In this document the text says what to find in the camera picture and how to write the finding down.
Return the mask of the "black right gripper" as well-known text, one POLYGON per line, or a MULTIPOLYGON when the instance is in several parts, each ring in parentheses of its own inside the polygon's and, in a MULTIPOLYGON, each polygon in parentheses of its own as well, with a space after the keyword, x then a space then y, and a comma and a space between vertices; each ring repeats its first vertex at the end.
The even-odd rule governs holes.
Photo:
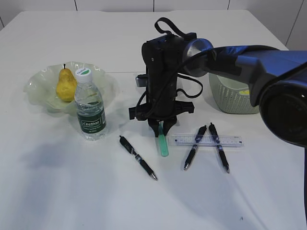
POLYGON ((196 33, 188 33, 184 39, 177 35, 164 35, 142 45, 142 58, 146 65, 146 103, 129 108, 130 119, 148 119, 155 137, 159 136, 159 120, 163 120, 163 133, 167 134, 177 123, 177 115, 194 112, 192 102, 176 100, 177 74, 173 72, 182 63, 182 55, 187 44, 196 38, 196 33))

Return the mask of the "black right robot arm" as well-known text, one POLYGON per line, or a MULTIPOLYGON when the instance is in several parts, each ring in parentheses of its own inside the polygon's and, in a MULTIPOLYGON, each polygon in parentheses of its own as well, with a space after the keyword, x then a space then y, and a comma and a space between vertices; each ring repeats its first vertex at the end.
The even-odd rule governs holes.
POLYGON ((267 128, 290 144, 307 145, 307 53, 270 46, 213 47, 195 33, 167 33, 142 45, 146 73, 136 81, 145 87, 142 98, 129 109, 130 119, 148 121, 156 131, 165 121, 168 131, 177 115, 193 113, 191 102, 177 101, 180 74, 201 77, 216 74, 244 83, 250 104, 258 106, 267 128))

